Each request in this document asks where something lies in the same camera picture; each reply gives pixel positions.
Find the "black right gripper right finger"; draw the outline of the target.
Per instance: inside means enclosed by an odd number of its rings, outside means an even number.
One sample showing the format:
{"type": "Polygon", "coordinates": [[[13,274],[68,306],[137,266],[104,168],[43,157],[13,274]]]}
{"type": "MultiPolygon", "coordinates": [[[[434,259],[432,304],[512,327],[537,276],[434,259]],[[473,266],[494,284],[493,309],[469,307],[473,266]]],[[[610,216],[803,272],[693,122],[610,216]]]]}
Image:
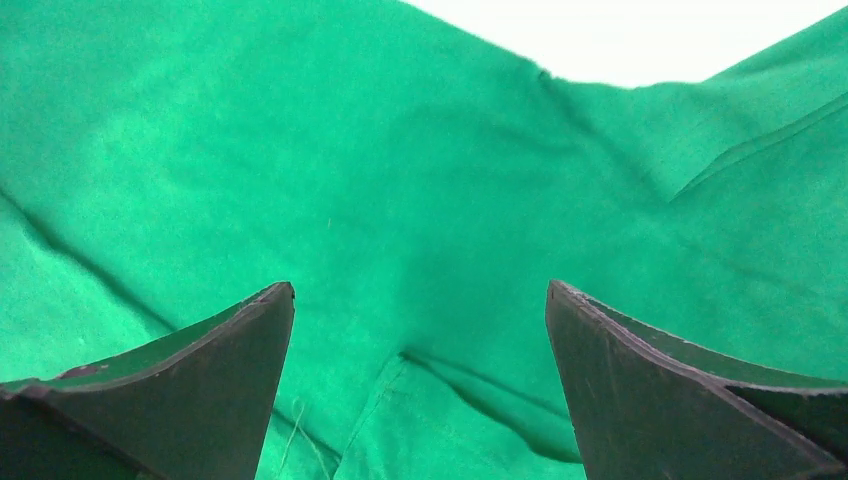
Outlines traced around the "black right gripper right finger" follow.
{"type": "Polygon", "coordinates": [[[562,281],[545,321],[590,479],[843,479],[847,386],[718,353],[562,281]]]}

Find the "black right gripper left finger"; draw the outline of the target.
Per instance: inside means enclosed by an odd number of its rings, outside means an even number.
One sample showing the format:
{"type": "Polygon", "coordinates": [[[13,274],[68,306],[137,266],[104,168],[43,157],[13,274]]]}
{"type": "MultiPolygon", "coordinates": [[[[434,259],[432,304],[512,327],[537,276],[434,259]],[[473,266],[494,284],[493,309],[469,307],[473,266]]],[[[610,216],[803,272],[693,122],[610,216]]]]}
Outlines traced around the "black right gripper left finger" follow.
{"type": "Polygon", "coordinates": [[[1,387],[5,479],[252,479],[294,320],[291,284],[124,353],[1,387]]]}

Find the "green t-shirt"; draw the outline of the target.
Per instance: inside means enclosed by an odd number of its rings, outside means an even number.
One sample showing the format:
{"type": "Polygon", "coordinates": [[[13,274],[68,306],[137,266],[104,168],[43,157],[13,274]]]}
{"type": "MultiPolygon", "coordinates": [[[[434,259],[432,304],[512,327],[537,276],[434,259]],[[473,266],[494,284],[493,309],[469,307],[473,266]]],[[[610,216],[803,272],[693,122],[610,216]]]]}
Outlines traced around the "green t-shirt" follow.
{"type": "Polygon", "coordinates": [[[580,479],[551,280],[847,377],[847,13],[699,83],[398,1],[5,1],[1,377],[295,290],[262,479],[580,479]]]}

